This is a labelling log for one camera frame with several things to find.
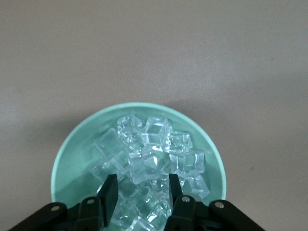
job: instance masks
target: clear ice cube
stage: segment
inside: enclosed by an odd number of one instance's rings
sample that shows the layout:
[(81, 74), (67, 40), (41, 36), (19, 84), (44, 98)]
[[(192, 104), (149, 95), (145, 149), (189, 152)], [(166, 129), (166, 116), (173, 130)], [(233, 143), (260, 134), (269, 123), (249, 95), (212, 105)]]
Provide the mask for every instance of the clear ice cube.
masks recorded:
[(120, 174), (125, 174), (129, 171), (128, 154), (130, 152), (130, 149), (123, 148), (110, 160)]
[(186, 178), (205, 171), (204, 152), (190, 149), (187, 153), (170, 154), (172, 173)]
[(169, 198), (169, 176), (162, 175), (159, 179), (152, 181), (154, 198)]
[(169, 154), (165, 152), (154, 152), (157, 156), (157, 166), (158, 166), (158, 171), (160, 172), (161, 175), (169, 175), (171, 174), (170, 171), (170, 158)]
[(126, 231), (152, 231), (154, 227), (141, 217), (136, 217)]
[(167, 211), (165, 211), (160, 204), (153, 207), (147, 216), (148, 222), (153, 225), (156, 230), (160, 230), (165, 227), (167, 218)]
[(184, 194), (198, 195), (201, 200), (210, 194), (210, 190), (201, 175), (194, 175), (183, 180), (182, 190)]
[(140, 138), (141, 128), (141, 120), (133, 114), (126, 115), (117, 121), (117, 133), (132, 151), (138, 151), (142, 146)]
[(173, 131), (165, 140), (165, 152), (170, 154), (186, 153), (192, 146), (189, 133)]
[(105, 158), (102, 157), (89, 167), (89, 171), (104, 183), (109, 174), (116, 173), (116, 168), (111, 162), (105, 161)]
[(162, 152), (165, 148), (165, 139), (170, 132), (171, 125), (167, 118), (148, 118), (145, 127), (141, 130), (144, 147)]
[(110, 160), (117, 154), (123, 153), (128, 147), (117, 135), (114, 128), (108, 129), (100, 138), (95, 142), (96, 148), (100, 151), (106, 160)]
[(130, 227), (131, 223), (137, 216), (138, 212), (135, 208), (129, 206), (126, 202), (119, 200), (115, 206), (110, 222), (125, 230)]
[(138, 193), (138, 188), (132, 182), (131, 178), (128, 175), (124, 175), (118, 181), (119, 196), (123, 199), (131, 199), (135, 194)]
[(157, 156), (152, 150), (142, 149), (138, 153), (130, 153), (128, 161), (129, 172), (135, 184), (159, 178)]
[(144, 187), (138, 194), (132, 197), (129, 203), (137, 210), (141, 217), (146, 217), (159, 201), (152, 197), (152, 191), (149, 187)]

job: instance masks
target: plastic bowl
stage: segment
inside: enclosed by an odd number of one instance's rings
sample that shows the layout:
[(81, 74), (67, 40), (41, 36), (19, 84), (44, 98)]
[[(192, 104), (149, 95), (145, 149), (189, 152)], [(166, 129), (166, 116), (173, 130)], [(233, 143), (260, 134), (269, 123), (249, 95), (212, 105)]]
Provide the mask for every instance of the plastic bowl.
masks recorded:
[(203, 200), (226, 198), (226, 176), (222, 160), (210, 137), (202, 128), (182, 113), (152, 103), (124, 103), (105, 108), (82, 121), (66, 138), (55, 159), (51, 176), (53, 202), (72, 207), (81, 199), (93, 195), (100, 182), (88, 171), (89, 165), (100, 158), (93, 143), (108, 128), (116, 128), (117, 120), (133, 113), (145, 121), (150, 116), (167, 117), (175, 130), (187, 131), (195, 149), (205, 152), (206, 171), (202, 176), (210, 194)]

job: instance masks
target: metal screw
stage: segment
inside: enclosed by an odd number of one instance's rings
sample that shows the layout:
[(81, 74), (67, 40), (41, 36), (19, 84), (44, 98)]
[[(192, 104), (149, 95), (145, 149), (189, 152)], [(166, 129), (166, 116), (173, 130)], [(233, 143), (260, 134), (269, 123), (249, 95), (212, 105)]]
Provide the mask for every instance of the metal screw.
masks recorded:
[(60, 206), (56, 205), (56, 206), (51, 208), (51, 211), (52, 212), (57, 211), (59, 208), (60, 208)]
[(191, 200), (190, 200), (189, 197), (184, 196), (184, 197), (182, 197), (182, 201), (183, 201), (183, 202), (190, 202)]
[(220, 202), (220, 201), (215, 202), (215, 206), (217, 208), (224, 208), (225, 207), (225, 205), (222, 202)]

